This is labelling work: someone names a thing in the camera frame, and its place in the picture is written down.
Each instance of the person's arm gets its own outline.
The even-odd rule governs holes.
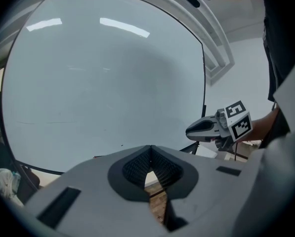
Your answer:
[[[238,142],[243,141],[251,141],[251,140],[262,140],[265,138],[267,133],[270,131],[275,118],[278,114],[279,109],[275,108],[273,111],[271,111],[267,116],[254,120],[253,123],[253,130],[251,133],[249,133],[247,136],[240,139]]]

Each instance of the white wall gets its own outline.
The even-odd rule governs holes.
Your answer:
[[[268,101],[268,60],[262,39],[247,39],[231,43],[235,66],[213,86],[206,86],[206,115],[213,115],[224,105],[242,100],[252,120],[271,111]]]

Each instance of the black slot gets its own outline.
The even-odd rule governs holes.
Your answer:
[[[67,187],[38,217],[45,225],[55,229],[68,209],[72,206],[80,190]]]
[[[218,167],[216,170],[226,174],[233,175],[233,176],[239,176],[242,172],[241,170],[238,170],[238,169],[228,168],[223,166]]]

